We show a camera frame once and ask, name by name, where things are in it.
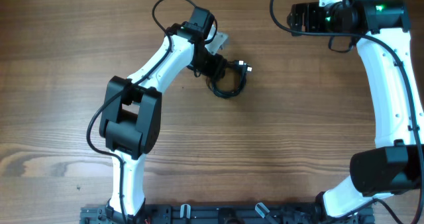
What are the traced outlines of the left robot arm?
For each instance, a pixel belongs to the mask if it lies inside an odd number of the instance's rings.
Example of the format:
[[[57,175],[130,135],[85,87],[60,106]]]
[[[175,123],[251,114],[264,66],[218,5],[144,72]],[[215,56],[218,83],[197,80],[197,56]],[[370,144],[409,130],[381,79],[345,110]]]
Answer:
[[[185,68],[218,78],[227,60],[217,53],[228,36],[218,32],[214,15],[194,7],[188,21],[164,31],[162,45],[127,78],[109,80],[96,116],[106,154],[113,159],[113,194],[106,205],[113,223],[141,223],[144,214],[144,165],[160,133],[162,97]]]

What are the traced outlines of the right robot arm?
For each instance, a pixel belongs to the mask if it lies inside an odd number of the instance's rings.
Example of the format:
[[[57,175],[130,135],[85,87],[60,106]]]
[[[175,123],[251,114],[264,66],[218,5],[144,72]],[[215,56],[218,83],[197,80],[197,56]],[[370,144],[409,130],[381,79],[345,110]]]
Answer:
[[[423,108],[410,58],[403,0],[318,0],[291,7],[293,36],[350,38],[364,64],[374,106],[375,148],[355,154],[350,174],[319,195],[322,220],[358,215],[374,203],[423,189]]]

